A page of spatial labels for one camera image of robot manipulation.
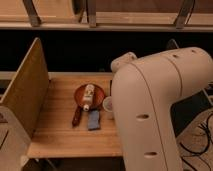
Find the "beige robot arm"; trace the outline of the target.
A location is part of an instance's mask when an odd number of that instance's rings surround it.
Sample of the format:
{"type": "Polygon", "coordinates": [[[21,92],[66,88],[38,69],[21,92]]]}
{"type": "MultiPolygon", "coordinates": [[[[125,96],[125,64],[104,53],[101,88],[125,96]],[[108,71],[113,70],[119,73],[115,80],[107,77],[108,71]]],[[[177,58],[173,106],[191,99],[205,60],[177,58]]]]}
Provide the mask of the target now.
{"type": "Polygon", "coordinates": [[[114,75],[112,106],[126,171],[183,171],[171,106],[213,80],[213,59],[201,48],[138,58],[114,75]]]}

